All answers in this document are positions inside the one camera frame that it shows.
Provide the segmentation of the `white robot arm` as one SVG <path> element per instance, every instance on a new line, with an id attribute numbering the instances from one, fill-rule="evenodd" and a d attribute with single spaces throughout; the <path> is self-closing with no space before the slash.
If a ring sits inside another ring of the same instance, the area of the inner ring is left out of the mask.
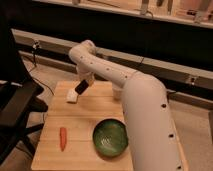
<path id="1" fill-rule="evenodd" d="M 186 171 L 164 84 L 141 71 L 101 59 L 85 40 L 69 50 L 81 79 L 97 74 L 121 89 L 134 171 Z"/>

